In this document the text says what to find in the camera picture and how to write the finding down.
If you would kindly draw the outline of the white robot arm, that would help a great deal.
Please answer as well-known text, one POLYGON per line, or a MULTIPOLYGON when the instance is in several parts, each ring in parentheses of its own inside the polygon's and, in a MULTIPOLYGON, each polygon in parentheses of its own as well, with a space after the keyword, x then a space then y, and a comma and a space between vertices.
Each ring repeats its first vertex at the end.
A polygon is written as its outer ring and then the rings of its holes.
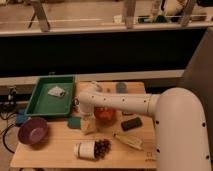
POLYGON ((114 94, 88 88, 79 107, 109 107, 152 117, 155 122, 157 171, 212 171, 207 122, 198 97, 184 88, 162 94, 114 94))

